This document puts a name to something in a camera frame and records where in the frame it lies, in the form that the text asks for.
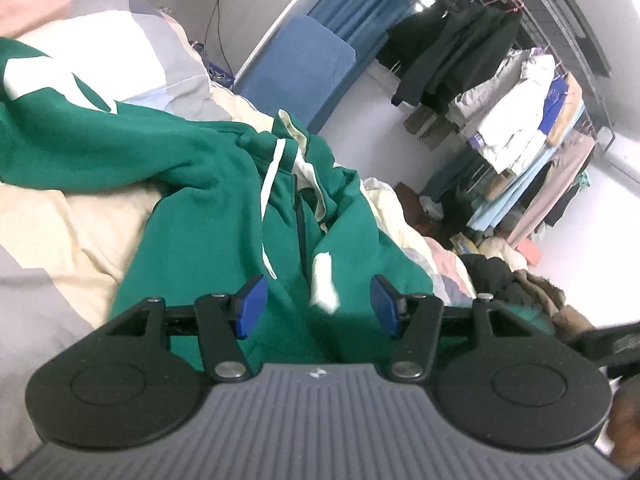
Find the dark jacket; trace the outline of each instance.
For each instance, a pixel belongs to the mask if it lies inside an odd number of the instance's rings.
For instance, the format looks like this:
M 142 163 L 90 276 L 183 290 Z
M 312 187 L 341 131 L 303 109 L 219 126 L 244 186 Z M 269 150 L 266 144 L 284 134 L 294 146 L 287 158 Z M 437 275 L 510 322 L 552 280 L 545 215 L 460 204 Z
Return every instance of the dark jacket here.
M 513 272 L 500 258 L 487 259 L 484 254 L 463 254 L 460 259 L 476 292 L 493 294 L 496 300 L 512 305 L 536 306 L 536 300 L 514 279 Z
M 456 95 L 494 76 L 522 18 L 520 12 L 477 4 L 438 18 L 440 11 L 437 7 L 428 16 L 410 16 L 389 31 L 389 43 L 404 64 L 410 62 L 409 54 L 424 48 L 402 76 L 392 100 L 396 105 L 422 101 L 445 112 Z

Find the gray ribbed plate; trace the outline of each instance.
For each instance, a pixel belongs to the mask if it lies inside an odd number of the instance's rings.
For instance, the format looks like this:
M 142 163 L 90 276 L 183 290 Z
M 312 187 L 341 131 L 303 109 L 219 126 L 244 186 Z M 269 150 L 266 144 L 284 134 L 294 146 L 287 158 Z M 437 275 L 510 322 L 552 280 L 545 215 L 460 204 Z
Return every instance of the gray ribbed plate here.
M 197 416 L 149 446 L 95 453 L 46 444 L 16 480 L 617 480 L 595 448 L 492 449 L 442 418 L 418 387 L 372 365 L 267 365 L 215 387 Z

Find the metal screw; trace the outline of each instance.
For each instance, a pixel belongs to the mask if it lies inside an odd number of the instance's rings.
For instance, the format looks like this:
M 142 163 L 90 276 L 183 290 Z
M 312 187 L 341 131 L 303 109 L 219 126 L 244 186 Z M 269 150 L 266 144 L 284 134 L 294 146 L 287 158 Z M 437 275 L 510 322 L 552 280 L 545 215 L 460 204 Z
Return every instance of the metal screw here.
M 398 361 L 391 367 L 393 375 L 401 379 L 413 379 L 422 375 L 424 370 L 418 363 L 411 361 Z
M 238 361 L 222 361 L 216 365 L 214 371 L 223 379 L 238 379 L 246 373 L 246 366 Z

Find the white logo print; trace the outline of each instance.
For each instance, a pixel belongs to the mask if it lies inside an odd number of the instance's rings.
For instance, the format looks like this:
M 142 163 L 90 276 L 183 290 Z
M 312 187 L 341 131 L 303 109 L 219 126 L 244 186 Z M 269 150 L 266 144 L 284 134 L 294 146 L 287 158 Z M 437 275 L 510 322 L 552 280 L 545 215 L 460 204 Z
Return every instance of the white logo print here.
M 311 370 L 309 375 L 314 379 L 322 379 L 327 374 L 327 371 L 324 368 L 316 368 L 315 370 Z

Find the heap of clothes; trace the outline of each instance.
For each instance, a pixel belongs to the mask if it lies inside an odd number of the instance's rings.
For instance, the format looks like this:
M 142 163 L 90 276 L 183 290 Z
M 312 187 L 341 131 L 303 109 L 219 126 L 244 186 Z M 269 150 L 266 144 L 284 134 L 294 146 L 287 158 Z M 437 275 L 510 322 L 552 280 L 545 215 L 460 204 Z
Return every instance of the heap of clothes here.
M 564 292 L 545 278 L 528 270 L 511 270 L 501 257 L 463 254 L 469 277 L 477 293 L 492 294 L 494 300 L 507 306 L 523 306 L 530 311 L 530 322 L 542 330 L 555 332 L 563 340 L 574 338 L 593 325 L 571 305 Z

